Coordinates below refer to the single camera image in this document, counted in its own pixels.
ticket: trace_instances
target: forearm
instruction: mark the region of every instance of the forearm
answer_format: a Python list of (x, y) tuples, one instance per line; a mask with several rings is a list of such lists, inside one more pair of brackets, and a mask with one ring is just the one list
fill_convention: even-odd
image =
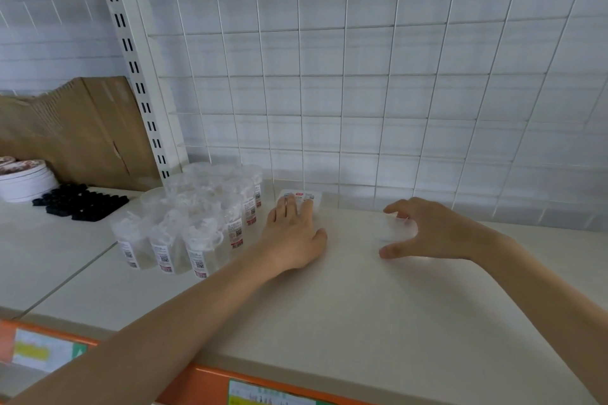
[(214, 332), (273, 277), (254, 251), (136, 320), (11, 405), (149, 405)]
[(505, 236), (473, 261), (512, 298), (601, 404), (608, 404), (608, 313)]

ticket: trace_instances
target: cardboard box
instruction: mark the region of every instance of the cardboard box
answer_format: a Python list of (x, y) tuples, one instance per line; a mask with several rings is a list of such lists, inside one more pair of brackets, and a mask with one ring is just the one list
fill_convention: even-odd
[(125, 77), (72, 79), (38, 97), (0, 96), (0, 154), (43, 159), (64, 183), (162, 184)]

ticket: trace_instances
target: left hand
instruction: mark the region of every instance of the left hand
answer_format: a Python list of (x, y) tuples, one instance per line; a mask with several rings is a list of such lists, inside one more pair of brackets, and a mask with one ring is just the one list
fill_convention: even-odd
[(327, 232), (313, 225), (313, 202), (302, 202), (297, 212), (295, 196), (281, 197), (268, 214), (260, 240), (252, 247), (268, 260), (278, 275), (283, 271), (303, 268), (325, 251)]

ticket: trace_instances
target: hand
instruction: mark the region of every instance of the hand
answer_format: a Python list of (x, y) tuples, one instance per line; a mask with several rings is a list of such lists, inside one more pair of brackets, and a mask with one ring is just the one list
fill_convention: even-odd
[(403, 256), (427, 256), (474, 260), (503, 236), (476, 221), (470, 220), (438, 202), (418, 197), (399, 200), (384, 209), (385, 213), (398, 212), (399, 218), (416, 222), (416, 237), (392, 243), (380, 250), (380, 257), (391, 259)]
[(268, 214), (255, 252), (268, 260), (275, 275), (283, 271), (303, 268), (325, 251), (327, 232), (313, 225), (313, 201), (302, 202), (297, 212), (295, 196), (281, 197), (276, 208)]

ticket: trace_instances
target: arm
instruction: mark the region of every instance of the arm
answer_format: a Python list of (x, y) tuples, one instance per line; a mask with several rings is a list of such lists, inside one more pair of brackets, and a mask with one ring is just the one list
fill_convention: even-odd
[(323, 253), (313, 203), (279, 199), (260, 241), (206, 280), (16, 396), (10, 405), (149, 405), (217, 329), (269, 279)]
[(418, 234), (382, 248), (382, 258), (427, 256), (475, 262), (515, 301), (596, 400), (608, 404), (607, 311), (536, 261), (513, 239), (441, 204), (414, 197), (395, 202), (384, 211), (413, 219)]

